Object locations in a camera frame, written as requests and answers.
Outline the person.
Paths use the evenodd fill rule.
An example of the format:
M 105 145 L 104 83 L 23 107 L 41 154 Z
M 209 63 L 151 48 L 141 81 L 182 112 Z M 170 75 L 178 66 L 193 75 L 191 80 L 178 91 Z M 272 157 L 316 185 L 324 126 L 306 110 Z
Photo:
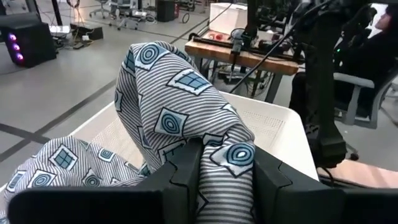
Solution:
M 351 49 L 338 70 L 374 82 L 374 88 L 360 91 L 358 105 L 365 108 L 372 106 L 376 91 L 387 80 L 389 70 L 398 58 L 398 4 L 386 8 L 375 28 L 380 32 Z

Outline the black computer tower purple lights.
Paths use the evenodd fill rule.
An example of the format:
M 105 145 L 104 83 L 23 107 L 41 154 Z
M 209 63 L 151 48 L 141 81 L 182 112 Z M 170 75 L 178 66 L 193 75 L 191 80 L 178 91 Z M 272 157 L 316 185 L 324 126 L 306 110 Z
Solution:
M 0 32 L 12 62 L 20 67 L 57 58 L 49 25 L 34 12 L 0 16 Z

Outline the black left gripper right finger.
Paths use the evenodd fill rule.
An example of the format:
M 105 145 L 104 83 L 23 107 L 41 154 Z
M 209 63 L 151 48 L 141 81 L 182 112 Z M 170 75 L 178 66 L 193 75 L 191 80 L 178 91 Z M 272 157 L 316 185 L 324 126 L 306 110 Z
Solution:
M 398 189 L 332 188 L 256 148 L 256 224 L 398 224 Z

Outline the grey striped patterned gown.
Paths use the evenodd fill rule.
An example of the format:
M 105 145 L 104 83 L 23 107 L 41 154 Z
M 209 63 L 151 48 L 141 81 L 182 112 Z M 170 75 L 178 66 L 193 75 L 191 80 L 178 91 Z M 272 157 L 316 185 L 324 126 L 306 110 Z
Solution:
M 254 224 L 254 135 L 186 53 L 163 41 L 132 44 L 114 106 L 142 167 L 73 136 L 56 138 L 16 169 L 4 201 L 31 187 L 132 187 L 200 138 L 196 224 Z

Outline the wooden background table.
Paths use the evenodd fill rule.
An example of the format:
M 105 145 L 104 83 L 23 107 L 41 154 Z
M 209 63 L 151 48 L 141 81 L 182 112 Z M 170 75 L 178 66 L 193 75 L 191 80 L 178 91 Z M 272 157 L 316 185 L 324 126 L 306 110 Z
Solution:
M 194 58 L 196 66 L 205 75 L 208 74 L 209 63 L 213 63 L 213 66 L 217 67 L 218 62 L 233 62 L 233 57 L 229 54 L 230 49 L 226 47 L 189 40 L 185 44 L 185 51 Z M 236 65 L 251 68 L 257 65 L 261 60 L 262 57 L 259 55 L 250 52 L 241 52 L 236 59 Z M 282 60 L 280 58 L 269 57 L 262 62 L 258 70 L 274 74 L 270 80 L 269 86 L 266 88 L 267 94 L 261 93 L 261 95 L 264 96 L 264 101 L 272 103 L 277 94 L 282 77 L 284 75 L 294 75 L 298 69 L 299 65 L 296 62 Z

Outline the white box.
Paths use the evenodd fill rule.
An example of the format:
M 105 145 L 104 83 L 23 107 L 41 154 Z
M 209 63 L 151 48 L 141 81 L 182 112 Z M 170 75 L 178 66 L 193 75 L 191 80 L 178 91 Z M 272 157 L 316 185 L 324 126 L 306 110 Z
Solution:
M 248 7 L 227 2 L 211 3 L 209 29 L 223 34 L 230 34 L 235 28 L 247 25 Z

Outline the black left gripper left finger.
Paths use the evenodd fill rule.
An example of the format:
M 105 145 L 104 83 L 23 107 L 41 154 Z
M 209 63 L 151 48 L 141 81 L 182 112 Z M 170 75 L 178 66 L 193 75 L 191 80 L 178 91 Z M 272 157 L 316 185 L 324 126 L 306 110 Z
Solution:
M 25 190 L 9 204 L 10 224 L 193 224 L 203 144 L 191 139 L 133 187 Z

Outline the grey background office chair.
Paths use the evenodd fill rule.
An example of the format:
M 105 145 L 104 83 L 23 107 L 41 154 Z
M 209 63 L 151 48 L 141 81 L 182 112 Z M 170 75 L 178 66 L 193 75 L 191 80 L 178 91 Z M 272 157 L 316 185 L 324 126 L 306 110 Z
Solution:
M 115 26 L 117 30 L 121 30 L 132 24 L 132 29 L 137 30 L 141 18 L 136 13 L 141 9 L 141 5 L 140 0 L 109 0 L 110 16 L 114 20 L 109 23 L 109 26 Z

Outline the large white perforated plastic basket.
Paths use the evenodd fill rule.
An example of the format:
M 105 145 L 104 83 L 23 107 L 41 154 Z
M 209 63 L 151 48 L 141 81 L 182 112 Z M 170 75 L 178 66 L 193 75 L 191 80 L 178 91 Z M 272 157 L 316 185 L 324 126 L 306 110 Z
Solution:
M 223 92 L 245 125 L 255 135 L 255 145 L 301 173 L 318 181 L 310 146 L 299 115 L 282 106 Z M 143 158 L 110 103 L 71 133 L 99 144 L 139 168 Z

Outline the black floor box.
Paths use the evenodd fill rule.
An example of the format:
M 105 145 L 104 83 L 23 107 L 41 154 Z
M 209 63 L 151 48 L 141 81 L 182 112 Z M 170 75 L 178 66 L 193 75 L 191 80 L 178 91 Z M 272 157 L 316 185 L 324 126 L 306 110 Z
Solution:
M 100 40 L 104 38 L 103 28 L 101 26 L 94 26 L 83 23 L 70 23 L 70 28 L 74 37 L 78 37 L 86 40 Z

